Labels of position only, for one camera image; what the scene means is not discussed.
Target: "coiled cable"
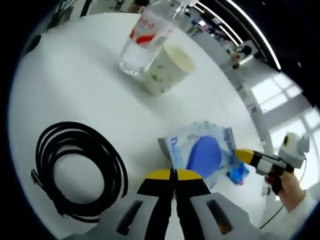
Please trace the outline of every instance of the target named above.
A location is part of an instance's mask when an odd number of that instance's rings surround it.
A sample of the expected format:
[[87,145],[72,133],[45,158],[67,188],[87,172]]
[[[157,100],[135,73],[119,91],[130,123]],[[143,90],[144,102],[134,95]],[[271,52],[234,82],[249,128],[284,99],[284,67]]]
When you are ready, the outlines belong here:
[[[70,154],[90,159],[101,171],[104,189],[95,201],[86,204],[71,202],[56,186],[54,165]],[[99,132],[79,122],[59,122],[45,129],[36,145],[35,163],[36,171],[31,171],[33,181],[46,192],[60,215],[81,222],[97,223],[97,216],[117,200],[121,189],[121,197],[128,191],[126,167],[118,152]]]

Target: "white sleeve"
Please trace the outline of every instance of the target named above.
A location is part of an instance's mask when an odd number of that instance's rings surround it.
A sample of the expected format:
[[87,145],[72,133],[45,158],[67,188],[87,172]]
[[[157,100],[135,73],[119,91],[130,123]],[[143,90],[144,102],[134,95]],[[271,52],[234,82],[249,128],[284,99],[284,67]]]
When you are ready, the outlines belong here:
[[302,227],[316,205],[317,201],[307,190],[303,201],[300,202],[300,204],[289,212],[282,220],[290,228],[291,234],[297,232]]

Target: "ceiling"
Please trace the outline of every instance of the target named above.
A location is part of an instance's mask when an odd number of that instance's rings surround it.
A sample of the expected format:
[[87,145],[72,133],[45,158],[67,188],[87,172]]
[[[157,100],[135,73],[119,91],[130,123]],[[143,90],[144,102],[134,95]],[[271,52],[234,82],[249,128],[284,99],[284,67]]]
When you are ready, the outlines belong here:
[[[320,24],[314,0],[232,0],[258,26],[281,66],[312,105],[320,106]],[[251,23],[227,0],[200,0],[224,19],[245,41],[254,37],[267,64],[278,70],[276,62]]]

